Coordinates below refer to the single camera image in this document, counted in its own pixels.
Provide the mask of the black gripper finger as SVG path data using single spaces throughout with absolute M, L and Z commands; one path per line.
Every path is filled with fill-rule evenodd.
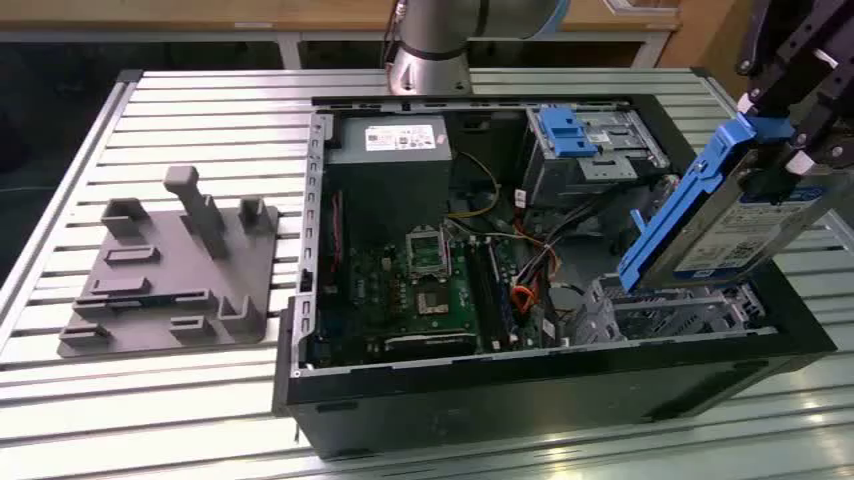
M 790 140 L 792 174 L 829 174 L 853 168 L 853 59 L 841 62 L 825 50 L 813 56 L 830 67 L 814 90 L 814 102 Z
M 848 112 L 848 3 L 756 1 L 736 63 L 749 79 L 745 115 L 782 117 L 810 93 Z

